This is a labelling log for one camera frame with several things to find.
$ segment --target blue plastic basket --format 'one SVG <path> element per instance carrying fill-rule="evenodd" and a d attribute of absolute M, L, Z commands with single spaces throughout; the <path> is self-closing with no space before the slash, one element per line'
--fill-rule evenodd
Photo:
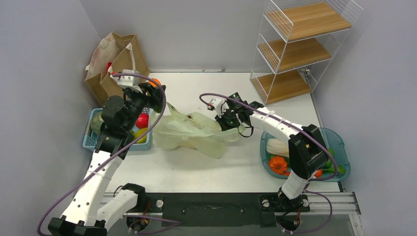
<path fill-rule="evenodd" d="M 91 150 L 91 151 L 94 151 L 94 147 L 97 144 L 97 139 L 98 139 L 98 135 L 95 134 L 90 127 L 91 119 L 96 113 L 98 113 L 102 110 L 103 110 L 103 108 L 93 109 L 91 111 L 89 122 L 87 124 L 86 134 L 85 134 L 84 140 L 83 140 L 83 147 L 85 147 L 85 148 L 87 148 L 88 150 Z M 144 108 L 142 113 L 149 114 L 149 116 L 150 116 L 151 113 L 152 113 L 152 109 Z M 133 132 L 137 132 L 138 130 L 139 130 L 139 128 L 136 127 L 136 126 L 132 129 Z M 149 150 L 151 145 L 152 145 L 152 130 L 147 134 L 147 138 L 146 138 L 145 143 L 143 143 L 143 144 L 134 144 L 134 145 L 130 146 L 129 151 Z"/>
<path fill-rule="evenodd" d="M 337 165 L 342 165 L 342 167 L 346 170 L 344 174 L 337 173 L 337 175 L 331 179 L 328 179 L 327 181 L 330 182 L 340 182 L 344 181 L 351 172 L 351 164 L 348 161 L 348 157 L 346 155 L 345 151 L 345 144 L 342 140 L 342 138 L 333 130 L 326 129 L 326 128 L 319 128 L 320 132 L 322 133 L 324 142 L 326 144 L 327 148 L 331 148 L 334 151 L 334 160 L 336 161 Z M 288 178 L 288 176 L 283 176 L 275 173 L 272 171 L 268 166 L 268 161 L 272 156 L 272 154 L 267 153 L 267 141 L 268 139 L 274 139 L 275 137 L 270 135 L 267 132 L 264 132 L 262 134 L 261 138 L 261 159 L 262 164 L 268 173 L 271 175 L 277 177 L 277 178 Z M 323 174 L 322 177 L 329 176 L 331 174 Z"/>

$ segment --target white tabletop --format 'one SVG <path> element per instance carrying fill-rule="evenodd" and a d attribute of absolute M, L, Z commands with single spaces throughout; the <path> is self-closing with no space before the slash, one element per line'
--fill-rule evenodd
<path fill-rule="evenodd" d="M 260 101 L 249 81 L 250 73 L 151 73 L 167 86 L 167 101 L 182 113 L 199 112 L 210 118 L 199 100 L 204 92 L 231 95 L 238 92 L 248 103 Z M 268 106 L 276 114 L 298 124 L 319 126 L 309 94 Z M 220 159 L 205 156 L 197 150 L 178 147 L 163 150 L 130 151 L 110 181 L 107 192 L 114 192 L 128 182 L 139 184 L 147 192 L 275 192 L 285 179 L 271 176 L 260 158 L 262 130 L 250 138 L 228 143 Z M 337 182 L 314 182 L 309 190 L 338 192 Z"/>

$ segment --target green plastic bag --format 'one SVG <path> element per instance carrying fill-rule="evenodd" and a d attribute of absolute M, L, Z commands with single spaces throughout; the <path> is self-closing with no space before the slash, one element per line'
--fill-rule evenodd
<path fill-rule="evenodd" d="M 201 113 L 183 114 L 167 103 L 170 116 L 163 116 L 152 130 L 153 143 L 156 147 L 172 149 L 186 147 L 197 149 L 201 153 L 220 158 L 226 148 L 226 142 L 239 140 L 238 129 L 222 131 L 220 125 Z M 154 123 L 157 115 L 151 115 Z"/>

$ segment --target white wall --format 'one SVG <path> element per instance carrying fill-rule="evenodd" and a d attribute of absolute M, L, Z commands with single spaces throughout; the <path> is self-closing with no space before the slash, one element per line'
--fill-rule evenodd
<path fill-rule="evenodd" d="M 137 33 L 151 69 L 250 71 L 266 0 L 81 0 L 100 37 Z"/>
<path fill-rule="evenodd" d="M 416 235 L 417 3 L 357 0 L 364 12 L 314 91 L 346 143 L 366 235 Z"/>
<path fill-rule="evenodd" d="M 84 68 L 100 38 L 78 0 L 8 0 L 0 12 L 0 229 L 32 236 L 88 167 Z"/>

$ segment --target brown paper bag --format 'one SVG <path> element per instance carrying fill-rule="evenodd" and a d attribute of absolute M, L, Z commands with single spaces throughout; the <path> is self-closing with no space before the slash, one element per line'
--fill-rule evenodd
<path fill-rule="evenodd" d="M 141 75 L 148 76 L 150 70 L 135 34 L 119 36 L 112 32 L 95 49 L 90 65 L 86 68 L 88 72 L 85 81 L 100 104 L 103 104 L 110 96 L 123 96 L 121 87 L 110 78 L 110 72 L 106 71 L 106 68 L 107 63 L 112 62 L 111 67 L 114 72 L 122 72 L 124 69 L 132 70 L 131 52 L 135 61 L 134 69 Z"/>

